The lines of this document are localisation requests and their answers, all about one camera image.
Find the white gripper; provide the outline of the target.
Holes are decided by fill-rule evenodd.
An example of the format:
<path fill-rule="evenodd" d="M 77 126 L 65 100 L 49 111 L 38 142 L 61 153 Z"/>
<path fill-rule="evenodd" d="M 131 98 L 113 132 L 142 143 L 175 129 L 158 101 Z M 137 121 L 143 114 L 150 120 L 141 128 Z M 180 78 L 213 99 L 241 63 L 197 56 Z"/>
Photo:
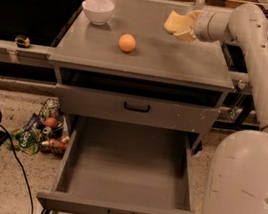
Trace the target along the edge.
<path fill-rule="evenodd" d="M 193 29 L 174 33 L 177 40 L 190 43 L 199 39 L 201 42 L 215 42 L 229 40 L 230 32 L 228 22 L 231 14 L 222 11 L 193 10 L 187 13 L 189 18 L 195 20 Z"/>

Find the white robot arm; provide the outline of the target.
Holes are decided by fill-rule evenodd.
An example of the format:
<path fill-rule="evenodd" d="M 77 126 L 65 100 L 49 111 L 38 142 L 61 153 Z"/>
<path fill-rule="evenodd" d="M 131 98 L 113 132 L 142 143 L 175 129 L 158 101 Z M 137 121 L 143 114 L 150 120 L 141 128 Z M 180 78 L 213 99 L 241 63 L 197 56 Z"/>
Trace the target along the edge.
<path fill-rule="evenodd" d="M 268 214 L 268 21 L 254 4 L 230 12 L 193 10 L 173 31 L 181 41 L 232 40 L 241 48 L 259 131 L 239 131 L 217 147 L 201 214 Z"/>

